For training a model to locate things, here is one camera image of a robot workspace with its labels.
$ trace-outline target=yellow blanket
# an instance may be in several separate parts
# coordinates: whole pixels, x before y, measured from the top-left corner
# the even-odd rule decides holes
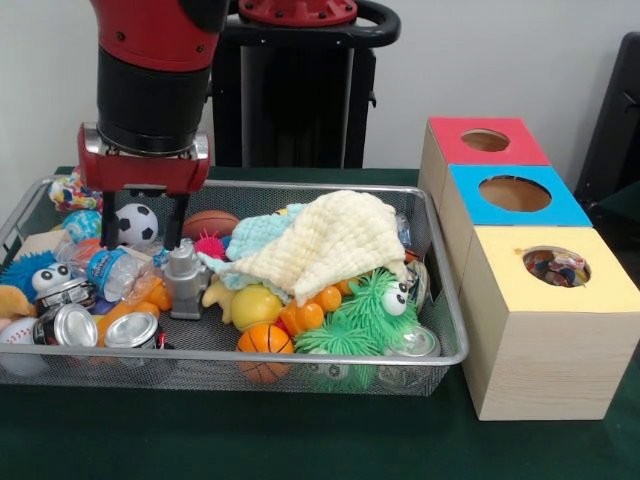
[[[406,280],[395,210],[368,193],[341,190],[311,202],[261,251],[231,271],[268,280],[299,305],[328,285],[378,267]]]

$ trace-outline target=gray robot toy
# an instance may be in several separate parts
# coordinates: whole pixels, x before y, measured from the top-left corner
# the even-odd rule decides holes
[[[178,248],[169,252],[163,267],[165,286],[171,296],[171,317],[200,320],[200,297],[209,284],[211,272],[193,248],[193,242],[183,238]]]

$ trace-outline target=circular hole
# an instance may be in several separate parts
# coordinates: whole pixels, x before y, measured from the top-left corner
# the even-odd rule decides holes
[[[487,202],[510,212],[537,212],[551,203],[549,190],[522,177],[500,175],[488,178],[479,189]]]
[[[527,271],[555,287],[580,287],[591,278],[584,257],[560,247],[534,247],[522,257]]]
[[[461,138],[469,147],[481,152],[501,152],[509,146],[506,135],[486,128],[466,131]]]

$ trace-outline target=basketball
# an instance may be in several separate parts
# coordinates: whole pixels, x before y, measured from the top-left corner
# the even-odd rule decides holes
[[[218,238],[231,235],[239,220],[234,215],[222,210],[205,210],[187,218],[182,228],[182,235],[194,242],[200,240],[205,232]]]
[[[255,353],[293,353],[293,343],[289,335],[275,325],[256,325],[242,334],[236,350]],[[239,362],[238,368],[252,382],[269,384],[284,377],[289,372],[291,365]]]

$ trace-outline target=googly eye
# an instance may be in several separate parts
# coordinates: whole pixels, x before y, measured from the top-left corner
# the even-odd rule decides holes
[[[327,367],[329,368],[327,368],[327,373],[325,375],[331,380],[342,380],[349,375],[349,365],[331,364],[327,365]]]
[[[71,273],[69,272],[69,267],[60,263],[54,263],[34,273],[31,277],[31,285],[36,292],[43,292],[70,279]]]
[[[382,298],[382,307],[389,315],[402,315],[407,309],[407,286],[396,283],[389,287]]]
[[[326,355],[328,352],[322,350],[321,348],[314,348],[309,353],[316,355]],[[316,375],[326,375],[329,368],[329,365],[327,365],[326,363],[310,363],[308,366],[309,371],[311,373],[315,373]]]

